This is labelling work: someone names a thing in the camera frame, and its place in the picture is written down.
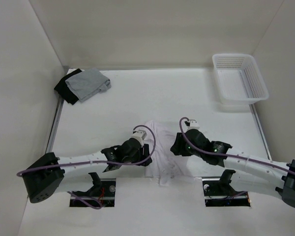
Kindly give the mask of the white tank top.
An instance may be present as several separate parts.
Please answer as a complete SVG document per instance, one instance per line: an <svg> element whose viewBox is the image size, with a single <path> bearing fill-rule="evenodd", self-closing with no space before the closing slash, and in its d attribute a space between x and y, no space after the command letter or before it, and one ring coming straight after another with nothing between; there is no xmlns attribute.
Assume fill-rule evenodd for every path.
<svg viewBox="0 0 295 236"><path fill-rule="evenodd" d="M154 177L159 185L167 187L172 180L192 182L194 177L187 168L188 157L175 156L170 148L173 146L176 133L165 123L150 120L145 123L156 137L156 147L152 154L152 163L146 167L145 176Z"/></svg>

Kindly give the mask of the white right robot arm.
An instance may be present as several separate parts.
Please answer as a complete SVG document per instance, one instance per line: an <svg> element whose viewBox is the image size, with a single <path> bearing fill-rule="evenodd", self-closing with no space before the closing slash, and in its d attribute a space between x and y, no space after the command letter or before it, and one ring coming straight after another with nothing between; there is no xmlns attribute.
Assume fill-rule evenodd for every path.
<svg viewBox="0 0 295 236"><path fill-rule="evenodd" d="M190 129L177 133L170 151L176 156L201 158L224 171L218 181L205 184L205 195L230 198L239 192L255 192L281 199L295 208L295 160L291 163L261 160L244 154L230 144L210 141Z"/></svg>

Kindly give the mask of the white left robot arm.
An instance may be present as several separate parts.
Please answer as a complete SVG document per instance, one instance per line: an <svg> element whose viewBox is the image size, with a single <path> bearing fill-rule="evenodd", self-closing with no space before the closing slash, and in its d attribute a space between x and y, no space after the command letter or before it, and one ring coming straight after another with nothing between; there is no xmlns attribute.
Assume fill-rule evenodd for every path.
<svg viewBox="0 0 295 236"><path fill-rule="evenodd" d="M151 163L149 145L130 138L122 145L85 156L56 157L53 152L46 153L20 176L33 204L58 192L71 192L90 199L108 192L108 187L101 181L105 174L108 178L116 178L122 166L146 167Z"/></svg>

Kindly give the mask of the grey folded tank top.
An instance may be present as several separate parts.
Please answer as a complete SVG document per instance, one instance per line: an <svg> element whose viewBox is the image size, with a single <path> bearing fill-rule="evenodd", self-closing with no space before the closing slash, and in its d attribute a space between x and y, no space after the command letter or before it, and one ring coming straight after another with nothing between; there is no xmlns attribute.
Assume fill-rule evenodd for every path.
<svg viewBox="0 0 295 236"><path fill-rule="evenodd" d="M110 79L96 68L87 69L73 75L65 83L81 103L97 93L106 92L112 86Z"/></svg>

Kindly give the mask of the black folded tank top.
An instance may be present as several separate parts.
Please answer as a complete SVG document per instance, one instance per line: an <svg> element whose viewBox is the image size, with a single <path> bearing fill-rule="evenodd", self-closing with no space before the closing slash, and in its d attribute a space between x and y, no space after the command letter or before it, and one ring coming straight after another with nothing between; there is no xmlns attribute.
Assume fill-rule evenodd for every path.
<svg viewBox="0 0 295 236"><path fill-rule="evenodd" d="M66 80L70 77L81 73L81 69L76 69L73 72L65 75L60 79L60 81L57 83L57 85L54 87L54 90L60 95L61 98L63 98L67 103L70 103L71 105L74 105L79 99L78 97L69 89Z"/></svg>

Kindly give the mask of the white plastic basket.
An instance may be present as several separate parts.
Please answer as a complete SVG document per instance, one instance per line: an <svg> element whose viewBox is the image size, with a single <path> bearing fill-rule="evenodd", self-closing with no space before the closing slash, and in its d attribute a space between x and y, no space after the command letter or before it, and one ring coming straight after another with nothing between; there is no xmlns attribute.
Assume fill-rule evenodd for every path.
<svg viewBox="0 0 295 236"><path fill-rule="evenodd" d="M251 105L269 98L268 89L253 56L214 54L212 62L221 103Z"/></svg>

